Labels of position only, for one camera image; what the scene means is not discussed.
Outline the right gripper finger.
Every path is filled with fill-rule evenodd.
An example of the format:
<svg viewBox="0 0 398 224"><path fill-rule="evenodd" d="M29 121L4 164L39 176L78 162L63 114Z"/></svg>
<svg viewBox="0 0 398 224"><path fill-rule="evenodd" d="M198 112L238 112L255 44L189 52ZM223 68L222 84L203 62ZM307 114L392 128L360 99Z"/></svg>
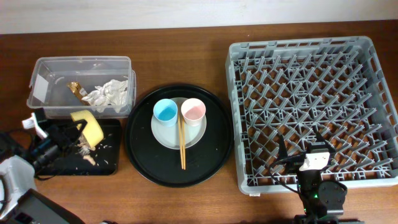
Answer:
<svg viewBox="0 0 398 224"><path fill-rule="evenodd" d="M315 150L326 150L329 153L335 153L336 149L325 140L325 138L318 132L315 131L316 141L313 143L313 148Z"/></svg>
<svg viewBox="0 0 398 224"><path fill-rule="evenodd" d="M279 160L284 160L284 159L286 159L288 157L287 149L286 149L285 142L284 142L284 137L281 134L279 134L278 137L279 137L279 151L278 151L279 156L278 156L278 159Z"/></svg>

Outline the blue cup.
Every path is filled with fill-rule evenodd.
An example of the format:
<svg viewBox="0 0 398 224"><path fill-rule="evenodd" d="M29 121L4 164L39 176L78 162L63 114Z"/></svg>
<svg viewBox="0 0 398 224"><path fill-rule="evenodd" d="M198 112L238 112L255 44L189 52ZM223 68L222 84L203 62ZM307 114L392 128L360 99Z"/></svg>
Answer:
<svg viewBox="0 0 398 224"><path fill-rule="evenodd" d="M163 126L171 127L177 122L178 106L171 99L159 100L153 108L156 120Z"/></svg>

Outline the yellow bowl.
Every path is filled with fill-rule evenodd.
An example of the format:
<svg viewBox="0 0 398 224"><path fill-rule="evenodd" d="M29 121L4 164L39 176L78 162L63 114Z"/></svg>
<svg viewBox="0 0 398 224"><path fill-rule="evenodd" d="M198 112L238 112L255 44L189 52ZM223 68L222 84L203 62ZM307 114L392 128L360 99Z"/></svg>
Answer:
<svg viewBox="0 0 398 224"><path fill-rule="evenodd" d="M103 140L104 134L101 126L90 111L76 111L72 112L70 116L73 121L86 121L86 126L84 128L79 127L78 129L82 129L82 135L85 138L86 145L88 145L90 149L93 149Z"/></svg>

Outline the food scraps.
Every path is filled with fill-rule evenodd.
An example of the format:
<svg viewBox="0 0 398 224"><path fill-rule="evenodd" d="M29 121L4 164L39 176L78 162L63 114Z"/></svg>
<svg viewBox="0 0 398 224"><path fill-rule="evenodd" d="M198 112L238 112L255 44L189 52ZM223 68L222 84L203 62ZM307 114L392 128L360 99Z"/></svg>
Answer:
<svg viewBox="0 0 398 224"><path fill-rule="evenodd" d="M103 152L105 149L114 149L114 146L108 143L103 143L106 138L103 138L95 146L89 145L88 140L82 134L78 138L78 142L75 144L77 149L77 154L79 154L83 160L89 162L92 166L99 166L99 152Z"/></svg>

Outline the white tissue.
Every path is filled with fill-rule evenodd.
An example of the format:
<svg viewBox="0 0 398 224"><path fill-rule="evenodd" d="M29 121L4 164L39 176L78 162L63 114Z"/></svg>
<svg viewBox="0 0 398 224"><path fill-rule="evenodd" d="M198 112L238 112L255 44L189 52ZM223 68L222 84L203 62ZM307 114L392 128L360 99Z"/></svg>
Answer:
<svg viewBox="0 0 398 224"><path fill-rule="evenodd" d="M119 113L127 99L128 81L112 79L103 86L95 86L96 90L82 98L90 106L114 106L115 112Z"/></svg>

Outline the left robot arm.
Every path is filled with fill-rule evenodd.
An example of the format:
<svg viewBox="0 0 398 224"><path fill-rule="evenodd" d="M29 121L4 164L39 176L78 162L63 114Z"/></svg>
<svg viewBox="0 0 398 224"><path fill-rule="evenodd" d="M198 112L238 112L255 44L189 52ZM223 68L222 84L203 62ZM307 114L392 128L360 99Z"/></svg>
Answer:
<svg viewBox="0 0 398 224"><path fill-rule="evenodd" d="M71 121L58 123L35 110L22 121L31 138L24 149L10 132L1 133L1 223L81 223L82 220L37 191L40 173L59 158L71 154L75 144L92 127L87 111L71 113Z"/></svg>

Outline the grey plate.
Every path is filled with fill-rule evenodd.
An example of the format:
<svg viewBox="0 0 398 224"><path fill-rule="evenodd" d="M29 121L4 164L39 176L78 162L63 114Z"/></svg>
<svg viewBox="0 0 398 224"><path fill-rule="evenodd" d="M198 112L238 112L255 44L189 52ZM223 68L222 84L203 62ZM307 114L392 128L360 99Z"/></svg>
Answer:
<svg viewBox="0 0 398 224"><path fill-rule="evenodd" d="M182 126L182 121L184 119L183 119L182 112L181 112L181 105L185 100L187 100L189 98L177 97L177 98L168 98L168 99L171 99L174 102L176 102L176 104L178 106L178 112L180 112L181 126ZM173 125L171 127L166 127L166 126L161 125L156 120L156 118L153 114L150 125L151 125L152 134L154 135L156 140L159 143L161 143L161 145L163 145L169 149L179 149L178 123L177 122L175 123L175 125ZM189 126L185 122L185 146L186 147L194 146L204 136L205 131L206 131L206 114L198 126Z"/></svg>

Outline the pink cup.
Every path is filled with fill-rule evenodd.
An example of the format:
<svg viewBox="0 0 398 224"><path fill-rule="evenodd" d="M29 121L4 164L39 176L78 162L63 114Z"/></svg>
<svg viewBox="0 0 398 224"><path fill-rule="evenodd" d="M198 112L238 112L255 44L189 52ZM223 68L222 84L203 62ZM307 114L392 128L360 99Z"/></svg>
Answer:
<svg viewBox="0 0 398 224"><path fill-rule="evenodd" d="M181 105L181 112L189 126L198 126L206 113L206 106L198 98L189 98Z"/></svg>

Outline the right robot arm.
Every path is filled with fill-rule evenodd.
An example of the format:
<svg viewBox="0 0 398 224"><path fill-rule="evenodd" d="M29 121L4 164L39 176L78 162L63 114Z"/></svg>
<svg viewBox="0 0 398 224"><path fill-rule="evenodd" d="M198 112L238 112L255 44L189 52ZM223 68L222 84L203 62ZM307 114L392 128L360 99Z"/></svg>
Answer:
<svg viewBox="0 0 398 224"><path fill-rule="evenodd" d="M296 215L294 223L338 223L343 214L347 186L336 180L323 180L322 172L331 166L336 149L318 131L315 141L305 152L289 156L283 135L279 136L279 155L275 165L285 166L288 173L297 176L297 189L304 214Z"/></svg>

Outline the gold foil wrapper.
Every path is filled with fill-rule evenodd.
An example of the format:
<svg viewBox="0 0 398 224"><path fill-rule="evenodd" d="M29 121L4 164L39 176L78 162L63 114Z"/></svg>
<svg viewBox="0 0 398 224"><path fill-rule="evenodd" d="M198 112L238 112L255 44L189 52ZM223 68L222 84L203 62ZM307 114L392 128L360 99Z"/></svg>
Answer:
<svg viewBox="0 0 398 224"><path fill-rule="evenodd" d="M79 99L79 101L83 105L85 105L85 106L90 105L87 101L83 100L83 98L86 97L88 95L88 93L78 82L69 82L69 83L67 83L67 87Z"/></svg>

